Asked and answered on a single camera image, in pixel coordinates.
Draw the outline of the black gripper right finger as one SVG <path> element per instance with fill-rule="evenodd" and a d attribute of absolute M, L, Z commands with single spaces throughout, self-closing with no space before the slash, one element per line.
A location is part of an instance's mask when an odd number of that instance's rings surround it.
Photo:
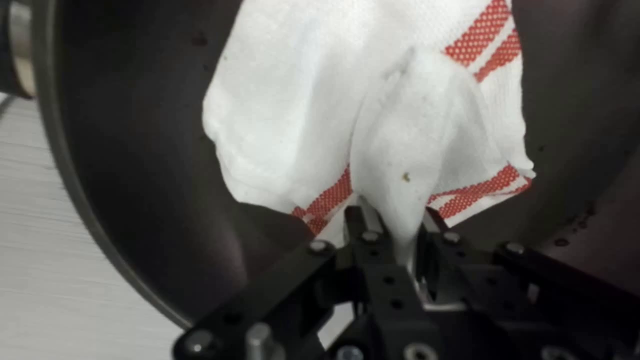
<path fill-rule="evenodd" d="M 534 321 L 518 281 L 426 211 L 416 279 L 426 310 L 447 321 L 447 360 L 530 360 Z"/>

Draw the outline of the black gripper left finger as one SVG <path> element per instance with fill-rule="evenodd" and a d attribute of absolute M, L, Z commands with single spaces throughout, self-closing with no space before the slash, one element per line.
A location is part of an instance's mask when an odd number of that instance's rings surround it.
<path fill-rule="evenodd" d="M 354 272 L 354 323 L 342 332 L 342 348 L 358 348 L 364 360 L 429 360 L 422 303 L 406 269 L 394 262 L 379 215 L 368 207 L 350 207 L 347 239 Z"/>

